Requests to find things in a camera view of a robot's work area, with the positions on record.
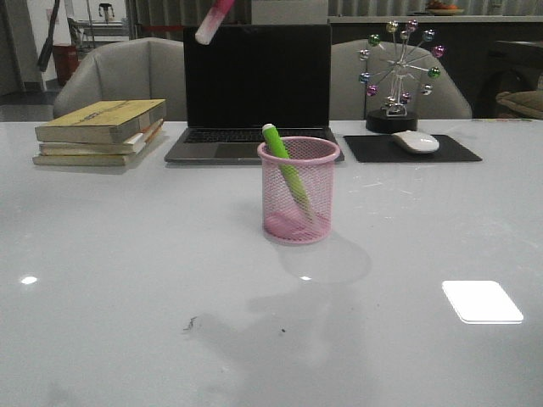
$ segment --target chair backrest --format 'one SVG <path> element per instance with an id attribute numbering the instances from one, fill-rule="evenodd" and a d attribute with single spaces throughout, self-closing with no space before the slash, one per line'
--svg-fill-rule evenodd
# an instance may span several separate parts
<path id="1" fill-rule="evenodd" d="M 161 38 L 92 50 L 56 97 L 54 117 L 99 100 L 166 99 L 166 119 L 186 120 L 183 43 Z"/>
<path id="2" fill-rule="evenodd" d="M 387 60 L 394 57 L 396 45 L 392 42 L 381 42 L 381 45 L 383 47 L 369 47 L 367 40 L 332 45 L 331 120 L 360 120 L 367 112 L 380 109 L 383 100 L 389 95 L 391 75 L 379 83 L 379 94 L 373 97 L 366 96 L 366 87 L 358 81 L 358 77 L 361 72 L 377 73 L 389 66 Z M 359 51 L 362 49 L 370 50 L 371 56 L 365 62 L 359 60 Z M 439 61 L 428 50 L 420 47 L 408 46 L 407 52 L 411 53 L 410 60 L 417 59 L 414 65 L 424 69 L 436 66 L 441 71 L 439 78 L 430 79 L 422 70 L 410 70 L 414 78 L 405 79 L 406 90 L 412 95 L 407 105 L 408 110 L 417 113 L 420 119 L 471 118 L 469 103 Z M 427 96 L 419 92 L 424 83 L 434 86 L 432 93 Z"/>

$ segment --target yellow book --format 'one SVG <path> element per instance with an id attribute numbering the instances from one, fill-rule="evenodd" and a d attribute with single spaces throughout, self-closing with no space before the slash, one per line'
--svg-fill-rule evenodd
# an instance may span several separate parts
<path id="1" fill-rule="evenodd" d="M 40 142 L 121 143 L 165 117 L 165 99 L 100 101 L 36 127 Z"/>
<path id="2" fill-rule="evenodd" d="M 133 153 L 71 153 L 62 155 L 46 155 L 39 153 L 32 157 L 32 162 L 36 165 L 75 165 L 75 166 L 114 166 L 126 165 L 133 161 L 145 148 L 148 146 L 160 132 L 160 125 L 148 131 L 147 133 L 139 133 L 139 135 L 147 134 L 143 146 Z"/>
<path id="3" fill-rule="evenodd" d="M 122 143 L 94 142 L 41 142 L 41 155 L 95 155 L 95 154 L 132 154 L 143 150 L 146 143 L 162 126 L 163 120 L 155 121 L 143 132 L 136 133 Z"/>

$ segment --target black base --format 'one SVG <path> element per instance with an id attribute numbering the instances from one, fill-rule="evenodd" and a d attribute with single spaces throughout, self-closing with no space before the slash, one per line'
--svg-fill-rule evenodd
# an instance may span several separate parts
<path id="1" fill-rule="evenodd" d="M 386 110 L 373 110 L 367 114 L 366 128 L 377 133 L 392 134 L 397 131 L 417 130 L 417 115 L 387 116 Z"/>

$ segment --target laptop screen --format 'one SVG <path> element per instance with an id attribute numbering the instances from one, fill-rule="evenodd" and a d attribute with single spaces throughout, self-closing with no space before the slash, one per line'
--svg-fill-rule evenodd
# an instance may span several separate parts
<path id="1" fill-rule="evenodd" d="M 223 25 L 210 45 L 183 33 L 188 125 L 328 125 L 329 25 Z"/>

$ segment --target green highlighter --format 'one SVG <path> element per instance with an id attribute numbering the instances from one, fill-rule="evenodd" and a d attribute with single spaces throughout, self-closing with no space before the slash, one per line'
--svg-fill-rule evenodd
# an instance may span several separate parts
<path id="1" fill-rule="evenodd" d="M 266 140 L 266 145 L 271 153 L 280 159 L 289 159 L 287 148 L 283 144 L 283 140 L 279 136 L 277 128 L 272 124 L 262 126 L 262 135 Z M 311 202 L 305 191 L 304 184 L 299 178 L 298 171 L 293 165 L 280 164 L 279 170 L 283 174 L 283 178 L 287 182 L 288 189 L 294 198 L 296 204 L 302 209 L 305 216 L 311 221 L 315 220 L 315 214 L 311 209 Z"/>

